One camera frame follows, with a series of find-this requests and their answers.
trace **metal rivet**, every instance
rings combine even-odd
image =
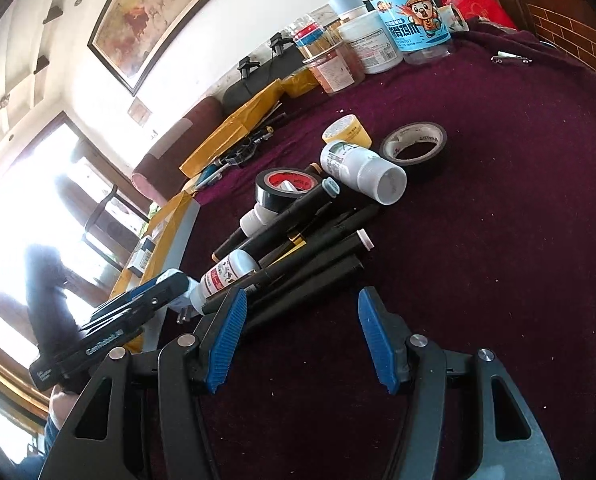
[[[191,334],[185,334],[178,338],[178,345],[182,347],[193,346],[195,344],[195,336]]]
[[[109,352],[109,357],[114,361],[118,361],[118,359],[122,359],[126,353],[127,351],[123,347],[117,346]]]
[[[482,348],[478,350],[478,357],[482,359],[482,361],[486,361],[490,363],[495,359],[495,354],[491,350],[487,350],[486,348]]]
[[[420,334],[412,335],[409,341],[413,346],[417,346],[418,348],[424,348],[429,344],[429,340],[425,336]]]

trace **black tape roll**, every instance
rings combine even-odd
[[[439,124],[426,121],[407,124],[382,142],[380,156],[403,168],[409,177],[428,176],[443,163],[448,139],[447,132]],[[434,146],[425,151],[422,144]]]
[[[297,191],[281,189],[285,181],[290,182]],[[320,182],[319,177],[293,168],[266,170],[255,179],[255,201],[269,211],[281,213]]]

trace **yellow tape roll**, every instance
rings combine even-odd
[[[372,143],[367,130],[364,129],[355,115],[344,116],[331,124],[322,134],[322,140],[327,144],[335,140],[343,140],[367,149],[371,147]]]

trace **small box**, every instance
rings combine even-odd
[[[156,244],[153,242],[151,237],[145,236],[136,247],[134,254],[129,258],[127,263],[127,269],[138,276],[140,279],[144,276],[144,271],[149,265],[149,260],[156,250]]]

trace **masking tape roll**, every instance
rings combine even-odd
[[[367,130],[364,129],[355,115],[344,116],[331,124],[322,134],[322,140],[327,144],[335,140],[343,140],[367,149],[372,144]]]
[[[468,24],[462,16],[460,9],[453,4],[449,4],[438,9],[441,19],[452,32],[468,31]]]

